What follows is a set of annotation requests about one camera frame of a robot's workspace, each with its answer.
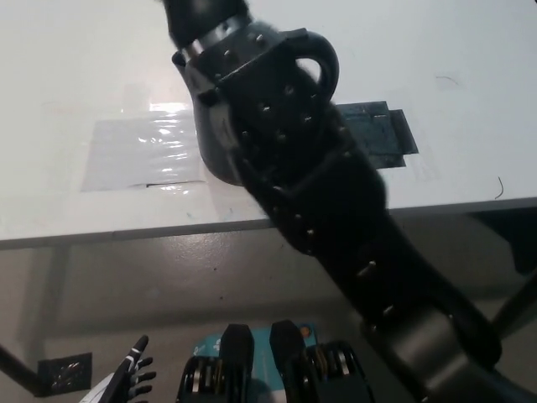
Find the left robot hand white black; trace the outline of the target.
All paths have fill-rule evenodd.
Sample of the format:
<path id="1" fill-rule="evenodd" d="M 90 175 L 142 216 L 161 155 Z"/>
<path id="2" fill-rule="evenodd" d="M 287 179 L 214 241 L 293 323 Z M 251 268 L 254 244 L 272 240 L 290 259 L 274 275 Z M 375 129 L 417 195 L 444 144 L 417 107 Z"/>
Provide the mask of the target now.
<path id="1" fill-rule="evenodd" d="M 156 377 L 154 371 L 140 373 L 148 367 L 152 358 L 143 358 L 143 352 L 149 344 L 149 337 L 143 335 L 129 350 L 127 356 L 117 367 L 112 379 L 108 383 L 101 403 L 130 402 L 140 395 L 148 394 L 152 390 L 149 381 Z"/>

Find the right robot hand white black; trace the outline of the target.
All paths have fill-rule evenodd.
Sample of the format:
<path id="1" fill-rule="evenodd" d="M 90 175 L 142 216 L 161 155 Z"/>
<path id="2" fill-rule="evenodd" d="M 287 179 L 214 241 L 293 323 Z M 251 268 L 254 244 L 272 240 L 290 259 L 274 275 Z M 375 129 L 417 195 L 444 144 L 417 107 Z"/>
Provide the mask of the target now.
<path id="1" fill-rule="evenodd" d="M 184 49 L 228 20 L 251 21 L 243 0 L 164 0 L 169 36 Z"/>

